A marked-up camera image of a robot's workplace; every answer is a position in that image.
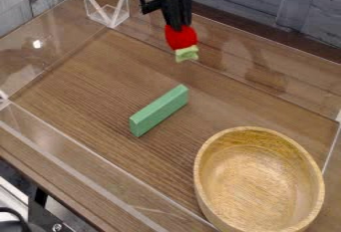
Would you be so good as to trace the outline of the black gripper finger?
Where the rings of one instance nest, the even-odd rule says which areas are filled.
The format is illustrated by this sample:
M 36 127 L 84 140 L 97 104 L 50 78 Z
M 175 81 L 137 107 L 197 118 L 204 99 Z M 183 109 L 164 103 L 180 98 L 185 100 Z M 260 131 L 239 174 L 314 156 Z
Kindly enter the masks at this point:
M 191 24 L 191 0 L 179 0 L 179 19 L 183 26 Z
M 177 0 L 163 0 L 161 11 L 167 24 L 179 32 L 181 23 Z

